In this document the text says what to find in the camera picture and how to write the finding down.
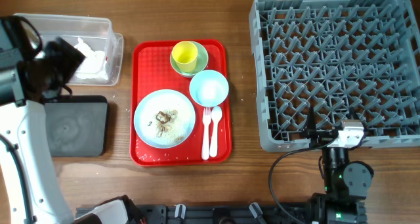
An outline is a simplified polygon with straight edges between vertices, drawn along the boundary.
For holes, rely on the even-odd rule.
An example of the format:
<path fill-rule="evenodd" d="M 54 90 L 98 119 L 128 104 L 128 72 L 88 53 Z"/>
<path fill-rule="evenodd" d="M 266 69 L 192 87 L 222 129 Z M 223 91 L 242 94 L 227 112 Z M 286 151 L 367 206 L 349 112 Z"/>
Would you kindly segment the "white napkin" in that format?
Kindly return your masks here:
<path fill-rule="evenodd" d="M 109 80 L 107 62 L 104 51 L 92 50 L 80 37 L 74 48 L 85 55 L 85 60 L 76 70 L 74 77 L 77 79 Z"/>

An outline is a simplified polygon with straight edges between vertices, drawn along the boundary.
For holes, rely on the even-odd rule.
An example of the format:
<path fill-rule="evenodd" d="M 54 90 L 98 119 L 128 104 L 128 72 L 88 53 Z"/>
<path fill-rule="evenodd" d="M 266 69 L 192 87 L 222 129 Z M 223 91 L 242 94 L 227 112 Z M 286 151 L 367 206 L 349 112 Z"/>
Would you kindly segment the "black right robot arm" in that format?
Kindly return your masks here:
<path fill-rule="evenodd" d="M 310 107 L 301 132 L 310 139 L 310 148 L 320 149 L 318 161 L 325 192 L 312 195 L 306 205 L 306 223 L 363 224 L 368 222 L 364 200 L 374 176 L 371 166 L 350 161 L 349 152 L 359 147 L 366 129 L 356 113 L 329 131 L 318 131 Z"/>

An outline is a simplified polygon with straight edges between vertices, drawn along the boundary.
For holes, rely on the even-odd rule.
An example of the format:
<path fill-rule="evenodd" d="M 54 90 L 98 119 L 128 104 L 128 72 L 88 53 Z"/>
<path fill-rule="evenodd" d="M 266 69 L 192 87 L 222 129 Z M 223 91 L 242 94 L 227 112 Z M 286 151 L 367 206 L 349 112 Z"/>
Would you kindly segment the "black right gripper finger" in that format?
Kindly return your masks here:
<path fill-rule="evenodd" d="M 364 133 L 368 132 L 368 129 L 365 127 L 365 124 L 361 121 L 361 119 L 359 118 L 359 116 L 357 115 L 357 113 L 355 112 L 353 107 L 348 108 L 348 119 L 356 120 L 356 121 L 360 122 L 362 124 L 363 128 L 364 128 Z"/>
<path fill-rule="evenodd" d="M 307 139 L 312 139 L 317 136 L 317 129 L 316 129 L 313 106 L 310 106 L 309 108 L 309 114 L 306 117 L 306 122 L 304 124 L 303 130 L 301 131 L 301 135 Z"/>

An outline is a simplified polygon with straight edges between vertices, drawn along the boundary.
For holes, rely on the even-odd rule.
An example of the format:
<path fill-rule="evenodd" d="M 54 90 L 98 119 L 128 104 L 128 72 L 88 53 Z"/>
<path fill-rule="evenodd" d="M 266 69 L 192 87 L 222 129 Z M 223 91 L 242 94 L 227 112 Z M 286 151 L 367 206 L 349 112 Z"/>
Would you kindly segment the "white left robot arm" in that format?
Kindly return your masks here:
<path fill-rule="evenodd" d="M 43 92 L 57 97 L 84 55 L 61 38 L 28 56 L 6 39 L 1 52 L 1 169 L 12 223 L 128 223 L 122 197 L 76 219 L 60 190 L 47 144 Z"/>

